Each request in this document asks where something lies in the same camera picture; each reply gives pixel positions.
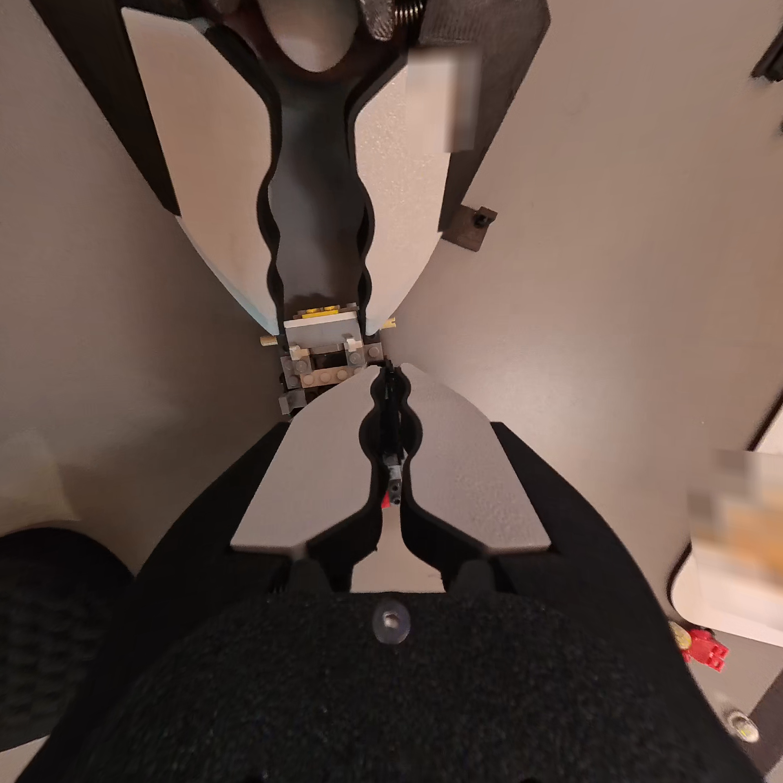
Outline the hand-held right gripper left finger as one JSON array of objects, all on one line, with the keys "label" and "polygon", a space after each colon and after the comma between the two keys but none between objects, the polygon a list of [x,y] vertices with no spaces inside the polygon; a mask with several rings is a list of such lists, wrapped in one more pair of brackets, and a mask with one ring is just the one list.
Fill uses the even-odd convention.
[{"label": "hand-held right gripper left finger", "polygon": [[377,547],[386,469],[380,419],[386,370],[360,370],[309,403],[288,429],[231,548],[318,562],[334,589]]}]

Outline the white book stand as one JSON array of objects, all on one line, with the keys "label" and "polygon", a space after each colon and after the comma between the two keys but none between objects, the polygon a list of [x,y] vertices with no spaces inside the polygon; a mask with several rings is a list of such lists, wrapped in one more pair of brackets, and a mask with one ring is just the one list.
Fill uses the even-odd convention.
[{"label": "white book stand", "polygon": [[669,597],[699,626],[782,646],[782,412],[744,451],[712,456],[688,495],[690,542]]}]

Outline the black fleece-lined jacket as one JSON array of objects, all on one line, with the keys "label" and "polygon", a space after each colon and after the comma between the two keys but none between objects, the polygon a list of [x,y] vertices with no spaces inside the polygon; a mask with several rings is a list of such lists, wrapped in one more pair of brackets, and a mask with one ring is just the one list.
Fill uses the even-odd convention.
[{"label": "black fleece-lined jacket", "polygon": [[64,715],[133,575],[67,529],[1,538],[1,749],[43,738]]}]

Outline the toy brick car model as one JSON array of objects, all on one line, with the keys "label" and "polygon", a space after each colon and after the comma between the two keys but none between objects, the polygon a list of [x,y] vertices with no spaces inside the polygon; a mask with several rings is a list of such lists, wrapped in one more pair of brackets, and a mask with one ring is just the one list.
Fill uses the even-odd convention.
[{"label": "toy brick car model", "polygon": [[280,399],[288,424],[309,403],[370,366],[386,370],[386,399],[380,419],[380,447],[386,469],[380,508],[398,507],[405,452],[399,436],[396,371],[378,335],[363,336],[355,304],[303,311],[285,322],[288,349],[281,355],[286,393]]}]

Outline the black toy panel piece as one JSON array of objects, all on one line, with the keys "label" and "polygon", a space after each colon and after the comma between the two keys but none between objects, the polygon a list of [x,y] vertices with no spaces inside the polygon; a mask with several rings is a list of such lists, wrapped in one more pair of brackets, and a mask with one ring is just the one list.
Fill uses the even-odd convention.
[{"label": "black toy panel piece", "polygon": [[461,204],[442,232],[442,240],[471,252],[480,251],[489,227],[497,218],[497,212],[486,207],[470,208]]}]

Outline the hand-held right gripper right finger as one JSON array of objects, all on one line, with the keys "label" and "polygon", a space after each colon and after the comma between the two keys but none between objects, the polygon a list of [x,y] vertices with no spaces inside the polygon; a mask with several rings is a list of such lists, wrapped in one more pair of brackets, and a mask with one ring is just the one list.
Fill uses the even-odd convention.
[{"label": "hand-held right gripper right finger", "polygon": [[489,418],[413,364],[396,367],[406,459],[400,529],[448,586],[467,562],[551,548]]}]

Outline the red toy brick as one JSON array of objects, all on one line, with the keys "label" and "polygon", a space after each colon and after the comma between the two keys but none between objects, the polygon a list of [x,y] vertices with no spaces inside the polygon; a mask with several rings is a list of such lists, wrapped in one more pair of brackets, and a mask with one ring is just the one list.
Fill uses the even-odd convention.
[{"label": "red toy brick", "polygon": [[685,632],[681,653],[685,661],[695,661],[710,670],[722,672],[730,651],[711,631],[694,628]]}]

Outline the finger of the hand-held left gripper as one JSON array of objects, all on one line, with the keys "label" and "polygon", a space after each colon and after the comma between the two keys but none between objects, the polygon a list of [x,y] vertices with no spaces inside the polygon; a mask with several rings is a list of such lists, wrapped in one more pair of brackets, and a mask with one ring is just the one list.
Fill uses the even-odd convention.
[{"label": "finger of the hand-held left gripper", "polygon": [[450,154],[430,149],[409,125],[409,66],[359,111],[356,168],[373,211],[365,258],[370,294],[365,330],[374,334],[394,315],[441,237]]},{"label": "finger of the hand-held left gripper", "polygon": [[269,334],[279,333],[258,201],[272,164],[267,107],[206,27],[138,9],[122,18],[179,207],[201,259]]}]

